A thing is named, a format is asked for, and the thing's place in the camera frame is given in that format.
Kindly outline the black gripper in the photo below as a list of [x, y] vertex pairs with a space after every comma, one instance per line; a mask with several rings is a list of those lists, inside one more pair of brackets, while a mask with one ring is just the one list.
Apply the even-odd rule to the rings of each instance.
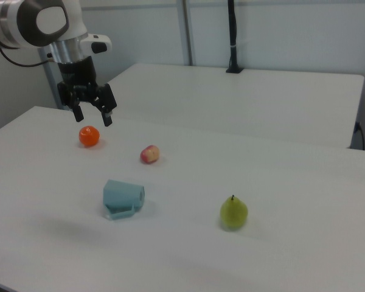
[[88, 102], [102, 112], [104, 126], [110, 126], [113, 123], [112, 110], [117, 107], [117, 103], [109, 84], [97, 84], [92, 58], [86, 57], [74, 63], [60, 63], [58, 68], [63, 79], [57, 85], [60, 100], [72, 110], [76, 122], [84, 119], [80, 103]]

